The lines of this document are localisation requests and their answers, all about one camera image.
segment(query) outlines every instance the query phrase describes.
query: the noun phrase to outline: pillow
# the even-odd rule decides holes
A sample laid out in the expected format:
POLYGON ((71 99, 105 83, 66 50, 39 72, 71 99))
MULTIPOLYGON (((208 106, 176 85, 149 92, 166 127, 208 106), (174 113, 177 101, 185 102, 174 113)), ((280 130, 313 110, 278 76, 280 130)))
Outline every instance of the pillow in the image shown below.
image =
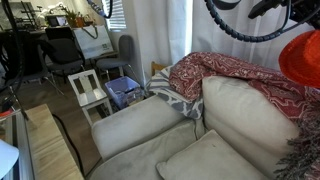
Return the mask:
POLYGON ((213 130, 167 162, 158 163, 157 170, 166 180, 267 179, 213 130))
POLYGON ((198 135, 203 136, 199 131, 201 127, 203 124, 199 120, 182 120, 161 135, 104 162, 94 170, 90 179, 161 180, 156 164, 188 147, 197 140, 198 135))
POLYGON ((280 158, 292 151, 287 139, 298 128, 264 95, 247 82, 214 76, 202 81, 204 119, 232 147, 262 173, 275 178, 280 158))

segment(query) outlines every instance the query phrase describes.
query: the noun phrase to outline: bin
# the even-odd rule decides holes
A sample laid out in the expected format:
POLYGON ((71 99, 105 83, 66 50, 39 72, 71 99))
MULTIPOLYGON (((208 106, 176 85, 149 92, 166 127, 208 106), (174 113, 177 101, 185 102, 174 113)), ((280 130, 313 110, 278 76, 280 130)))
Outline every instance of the bin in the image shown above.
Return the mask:
POLYGON ((105 86, 119 109, 126 108, 134 100, 143 97, 140 85, 127 76, 109 81, 105 86))

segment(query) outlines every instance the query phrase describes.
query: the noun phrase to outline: beige couch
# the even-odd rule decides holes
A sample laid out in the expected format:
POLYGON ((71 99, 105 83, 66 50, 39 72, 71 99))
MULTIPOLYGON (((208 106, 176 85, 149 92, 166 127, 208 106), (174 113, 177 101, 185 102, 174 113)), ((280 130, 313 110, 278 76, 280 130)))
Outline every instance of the beige couch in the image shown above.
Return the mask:
POLYGON ((203 97, 203 121, 153 96, 95 123, 91 179, 273 179, 298 128, 239 79, 205 78, 203 97))

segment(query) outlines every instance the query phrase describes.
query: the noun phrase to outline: table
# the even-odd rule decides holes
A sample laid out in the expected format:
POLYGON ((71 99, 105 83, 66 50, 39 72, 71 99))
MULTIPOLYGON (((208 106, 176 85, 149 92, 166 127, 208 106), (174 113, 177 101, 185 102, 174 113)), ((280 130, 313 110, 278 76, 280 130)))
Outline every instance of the table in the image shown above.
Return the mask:
POLYGON ((26 111, 35 179, 83 179, 46 104, 26 111))

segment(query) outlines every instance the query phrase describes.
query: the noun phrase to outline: curtain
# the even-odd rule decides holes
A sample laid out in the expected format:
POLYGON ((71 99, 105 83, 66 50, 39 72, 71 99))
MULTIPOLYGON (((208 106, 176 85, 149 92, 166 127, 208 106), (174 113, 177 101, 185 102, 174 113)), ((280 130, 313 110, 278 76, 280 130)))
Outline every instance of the curtain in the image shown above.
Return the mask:
POLYGON ((167 0, 168 38, 172 64, 191 52, 192 6, 192 0, 167 0))
POLYGON ((193 0, 134 0, 133 4, 139 42, 136 49, 147 82, 152 61, 172 65, 191 52, 193 0))
MULTIPOLYGON (((241 1, 235 9, 219 11, 219 14, 229 26, 247 35, 266 35, 279 29, 284 21, 286 8, 279 6, 267 11, 264 16, 251 20, 247 16, 258 2, 259 0, 241 1)), ((292 24, 295 22, 289 21, 286 27, 292 24)), ((311 26, 304 24, 271 41, 241 42, 227 35, 215 24, 203 0, 194 1, 192 51, 224 53, 254 64, 279 69, 278 57, 284 46, 294 37, 311 29, 311 26)))

